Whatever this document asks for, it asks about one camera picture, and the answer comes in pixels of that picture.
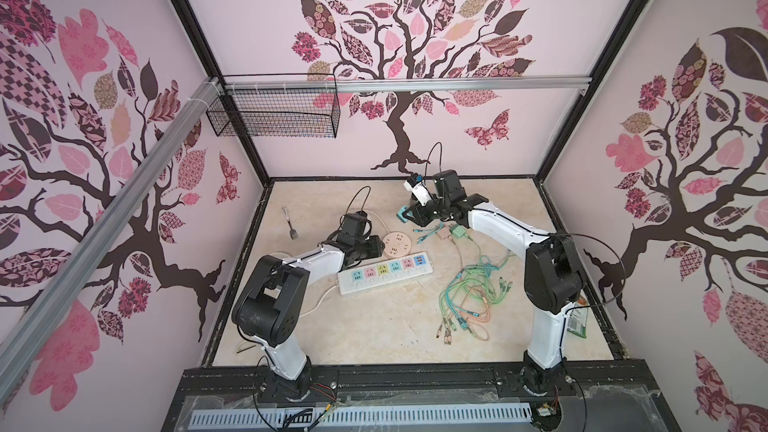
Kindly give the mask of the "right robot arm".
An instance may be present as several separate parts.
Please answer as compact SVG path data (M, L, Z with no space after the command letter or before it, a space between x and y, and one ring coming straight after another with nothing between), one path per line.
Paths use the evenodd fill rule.
M550 372L563 359L567 319L586 283L586 273L568 234L547 232L512 217L489 199L466 193L453 170L430 181L413 173L404 183L409 203L405 221L426 226L435 220L454 222L495 240L523 261L524 292L534 307L532 336L524 362L537 372Z

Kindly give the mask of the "teal charger plug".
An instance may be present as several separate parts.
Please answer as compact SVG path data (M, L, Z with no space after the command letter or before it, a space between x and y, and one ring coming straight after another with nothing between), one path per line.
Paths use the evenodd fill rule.
M413 213L409 206L401 207L397 212L397 217L402 223L414 222Z

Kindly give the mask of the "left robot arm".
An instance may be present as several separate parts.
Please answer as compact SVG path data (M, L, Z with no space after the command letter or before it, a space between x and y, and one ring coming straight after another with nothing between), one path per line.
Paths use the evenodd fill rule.
M369 214L346 213L316 249L285 259L261 257L234 303L231 321L243 339L262 348L273 373L298 382L311 368L294 337L308 286L382 255L383 241L372 233Z

